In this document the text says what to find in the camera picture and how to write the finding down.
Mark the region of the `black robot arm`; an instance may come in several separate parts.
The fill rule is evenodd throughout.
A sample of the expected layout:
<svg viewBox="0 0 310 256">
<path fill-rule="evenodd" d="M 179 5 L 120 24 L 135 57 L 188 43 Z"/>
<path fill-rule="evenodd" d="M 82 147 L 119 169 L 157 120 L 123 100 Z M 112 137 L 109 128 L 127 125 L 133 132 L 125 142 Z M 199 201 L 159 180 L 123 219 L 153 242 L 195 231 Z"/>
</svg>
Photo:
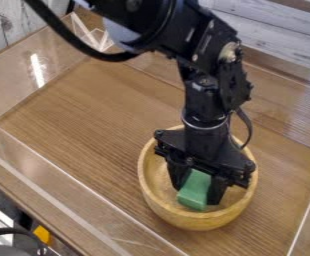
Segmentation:
<svg viewBox="0 0 310 256">
<path fill-rule="evenodd" d="M 216 205 L 229 186 L 249 185 L 255 170 L 229 131 L 231 115 L 252 90 L 237 32 L 197 0 L 86 1 L 128 55 L 159 52 L 177 63 L 183 127 L 155 132 L 155 154 L 179 201 L 195 208 Z"/>
</svg>

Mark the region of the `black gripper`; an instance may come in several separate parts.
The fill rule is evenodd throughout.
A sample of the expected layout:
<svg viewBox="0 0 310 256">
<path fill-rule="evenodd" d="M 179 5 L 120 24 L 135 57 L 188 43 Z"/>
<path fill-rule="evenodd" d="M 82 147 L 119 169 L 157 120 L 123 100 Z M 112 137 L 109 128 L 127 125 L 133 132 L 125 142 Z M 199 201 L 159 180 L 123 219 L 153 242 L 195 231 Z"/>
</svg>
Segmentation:
<svg viewBox="0 0 310 256">
<path fill-rule="evenodd" d="M 211 176 L 207 204 L 217 205 L 227 187 L 247 188 L 255 163 L 244 153 L 244 146 L 231 136 L 229 119 L 212 127 L 193 127 L 155 131 L 155 153 L 167 162 L 172 187 L 180 190 L 191 169 Z"/>
</svg>

